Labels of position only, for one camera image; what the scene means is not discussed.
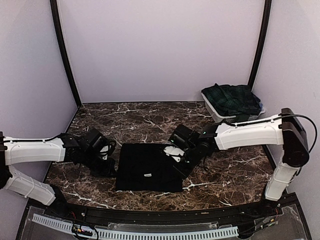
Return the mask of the black t-shirt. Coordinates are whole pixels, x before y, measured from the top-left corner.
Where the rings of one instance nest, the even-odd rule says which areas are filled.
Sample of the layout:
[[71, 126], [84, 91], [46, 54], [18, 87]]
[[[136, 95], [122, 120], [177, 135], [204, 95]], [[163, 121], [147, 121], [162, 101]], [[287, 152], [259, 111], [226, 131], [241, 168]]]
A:
[[120, 150], [115, 182], [117, 191], [154, 191], [179, 193], [183, 179], [166, 155], [167, 144], [124, 143]]

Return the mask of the white laundry basket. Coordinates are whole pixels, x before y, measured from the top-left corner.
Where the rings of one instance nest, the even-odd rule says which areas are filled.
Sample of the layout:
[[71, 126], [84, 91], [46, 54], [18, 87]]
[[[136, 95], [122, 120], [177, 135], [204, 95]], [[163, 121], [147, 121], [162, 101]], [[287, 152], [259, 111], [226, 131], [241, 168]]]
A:
[[256, 120], [259, 116], [266, 113], [266, 108], [259, 102], [260, 112], [258, 114], [246, 114], [239, 111], [234, 110], [220, 110], [218, 107], [214, 106], [204, 93], [201, 93], [201, 96], [204, 100], [205, 107], [208, 110], [210, 116], [213, 118], [215, 123], [219, 123], [225, 120], [228, 123], [237, 123], [237, 122], [245, 122], [245, 121], [253, 121]]

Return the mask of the dark green plaid garment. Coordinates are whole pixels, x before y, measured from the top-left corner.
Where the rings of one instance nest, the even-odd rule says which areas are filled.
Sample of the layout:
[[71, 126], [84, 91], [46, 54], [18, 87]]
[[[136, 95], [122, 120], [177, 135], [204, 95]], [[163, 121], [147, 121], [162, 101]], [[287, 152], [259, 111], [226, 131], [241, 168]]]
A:
[[248, 85], [215, 84], [201, 90], [214, 107], [222, 111], [233, 110], [249, 115], [260, 112], [260, 99]]

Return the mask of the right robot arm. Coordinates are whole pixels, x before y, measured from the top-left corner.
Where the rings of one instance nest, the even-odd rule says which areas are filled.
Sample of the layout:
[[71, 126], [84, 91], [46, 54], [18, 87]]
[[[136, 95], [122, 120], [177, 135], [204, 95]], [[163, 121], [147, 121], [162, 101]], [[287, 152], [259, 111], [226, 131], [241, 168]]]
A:
[[255, 205], [255, 213], [266, 217], [275, 208], [287, 186], [310, 159], [313, 149], [308, 145], [305, 128], [300, 118], [290, 108], [282, 108], [279, 114], [245, 122], [221, 121], [206, 125], [196, 132], [183, 124], [177, 126], [169, 138], [170, 145], [164, 153], [173, 160], [173, 167], [186, 179], [196, 165], [214, 152], [238, 147], [263, 146], [272, 159], [274, 172], [268, 181], [264, 199]]

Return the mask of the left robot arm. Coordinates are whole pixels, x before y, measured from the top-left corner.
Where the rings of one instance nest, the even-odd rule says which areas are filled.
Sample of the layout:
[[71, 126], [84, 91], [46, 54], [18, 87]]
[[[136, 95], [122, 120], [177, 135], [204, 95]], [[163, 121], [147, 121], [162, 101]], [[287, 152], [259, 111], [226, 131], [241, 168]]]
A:
[[20, 172], [14, 165], [30, 162], [56, 162], [83, 165], [91, 175], [113, 178], [115, 160], [111, 158], [116, 141], [97, 129], [85, 136], [61, 133], [52, 138], [22, 139], [0, 137], [0, 187], [50, 206], [60, 218], [67, 218], [70, 206], [61, 190]]

